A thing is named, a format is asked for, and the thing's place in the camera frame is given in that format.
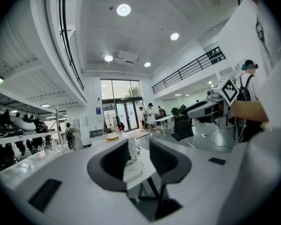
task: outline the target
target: backpack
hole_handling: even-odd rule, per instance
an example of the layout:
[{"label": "backpack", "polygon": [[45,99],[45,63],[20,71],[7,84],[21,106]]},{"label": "backpack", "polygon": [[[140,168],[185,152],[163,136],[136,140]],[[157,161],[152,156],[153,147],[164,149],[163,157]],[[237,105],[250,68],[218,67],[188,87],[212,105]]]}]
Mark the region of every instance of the backpack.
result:
[{"label": "backpack", "polygon": [[66,129],[66,137],[67,137],[67,140],[68,141],[71,141],[71,140],[73,140],[73,135],[72,135],[72,132],[71,132],[71,129],[70,130],[67,130]]},{"label": "backpack", "polygon": [[251,80],[251,78],[254,77],[254,75],[250,75],[247,83],[245,84],[245,87],[243,86],[242,83],[242,78],[240,78],[240,88],[239,88],[239,94],[237,96],[237,100],[239,101],[251,101],[251,96],[250,93],[248,91],[248,85],[249,85],[249,81]]}]

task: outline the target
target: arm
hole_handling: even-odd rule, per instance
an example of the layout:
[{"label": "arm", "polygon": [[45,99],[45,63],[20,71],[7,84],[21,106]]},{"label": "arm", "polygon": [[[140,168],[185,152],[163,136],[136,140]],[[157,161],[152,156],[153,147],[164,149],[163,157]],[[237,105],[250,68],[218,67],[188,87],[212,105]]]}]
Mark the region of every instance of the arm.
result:
[{"label": "arm", "polygon": [[230,108],[229,118],[242,118],[258,122],[268,122],[266,112],[259,101],[235,101]]}]

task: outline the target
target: handrail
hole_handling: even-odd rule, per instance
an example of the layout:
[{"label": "handrail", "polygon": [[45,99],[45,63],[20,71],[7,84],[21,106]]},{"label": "handrail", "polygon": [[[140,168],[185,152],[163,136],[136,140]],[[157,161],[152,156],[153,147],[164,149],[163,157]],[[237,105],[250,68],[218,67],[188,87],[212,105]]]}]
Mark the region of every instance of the handrail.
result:
[{"label": "handrail", "polygon": [[75,63],[74,63],[74,60],[72,57],[71,49],[70,49],[69,39],[67,36],[68,30],[67,30],[67,22],[66,22],[66,0],[59,0],[59,23],[60,23],[60,29],[61,29],[60,34],[62,35],[62,40],[64,42],[67,59],[69,61],[72,71],[75,74],[77,82],[79,83],[79,85],[81,86],[81,88],[83,90],[84,86],[83,86],[82,81],[77,72],[77,69],[76,69],[76,66],[75,66]]},{"label": "handrail", "polygon": [[215,63],[226,59],[225,55],[222,53],[219,47],[216,47],[209,52],[203,54],[202,56],[199,56],[195,60],[189,62],[176,72],[173,72],[166,78],[164,78],[162,81],[155,84],[152,89],[154,94],[157,92],[160,92],[171,85],[174,85],[175,83],[189,77],[190,75],[193,75],[199,71],[204,70],[205,68],[214,65]]}]

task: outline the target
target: glass door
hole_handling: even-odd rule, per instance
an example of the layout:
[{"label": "glass door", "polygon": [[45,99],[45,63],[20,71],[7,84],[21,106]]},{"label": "glass door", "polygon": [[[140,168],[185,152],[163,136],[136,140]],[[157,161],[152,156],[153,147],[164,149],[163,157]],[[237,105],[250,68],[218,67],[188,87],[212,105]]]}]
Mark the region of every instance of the glass door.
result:
[{"label": "glass door", "polygon": [[129,125],[130,130],[138,128],[138,122],[136,118],[136,111],[134,102],[126,103],[127,113],[128,113],[128,119],[129,119]]},{"label": "glass door", "polygon": [[134,102],[119,102],[116,107],[120,121],[125,126],[124,131],[139,128]]}]

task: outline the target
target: display shelf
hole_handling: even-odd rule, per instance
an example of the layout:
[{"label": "display shelf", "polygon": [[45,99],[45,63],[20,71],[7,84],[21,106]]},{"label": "display shelf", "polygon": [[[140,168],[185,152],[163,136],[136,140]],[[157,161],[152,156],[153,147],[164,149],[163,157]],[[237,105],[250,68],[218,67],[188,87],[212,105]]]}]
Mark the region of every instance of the display shelf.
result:
[{"label": "display shelf", "polygon": [[30,102],[0,86],[0,107],[4,109],[17,110],[34,115],[55,113],[56,111],[39,104]]},{"label": "display shelf", "polygon": [[26,140],[31,140],[33,138],[45,137],[47,135],[52,135],[52,134],[56,134],[56,133],[59,133],[59,131],[52,131],[52,132],[48,132],[48,133],[37,133],[37,134],[31,134],[31,135],[22,135],[22,136],[13,136],[13,137],[3,137],[3,138],[0,138],[0,144],[26,141]]}]

